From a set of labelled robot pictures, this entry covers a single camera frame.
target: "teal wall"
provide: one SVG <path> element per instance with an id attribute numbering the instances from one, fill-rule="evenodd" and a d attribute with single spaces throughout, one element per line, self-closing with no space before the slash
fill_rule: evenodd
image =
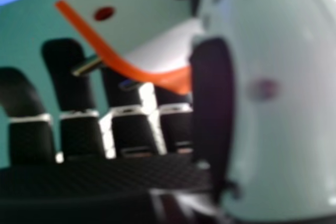
<path id="1" fill-rule="evenodd" d="M 0 66 L 16 67 L 35 85 L 45 107 L 54 117 L 54 136 L 59 150 L 59 109 L 49 75 L 41 59 L 40 47 L 47 39 L 70 37 L 82 43 L 86 56 L 93 53 L 80 35 L 54 7 L 56 0 L 21 0 L 0 9 Z M 92 75 L 92 86 L 101 114 L 107 104 L 98 72 Z M 8 165 L 7 117 L 0 109 L 0 167 Z"/>

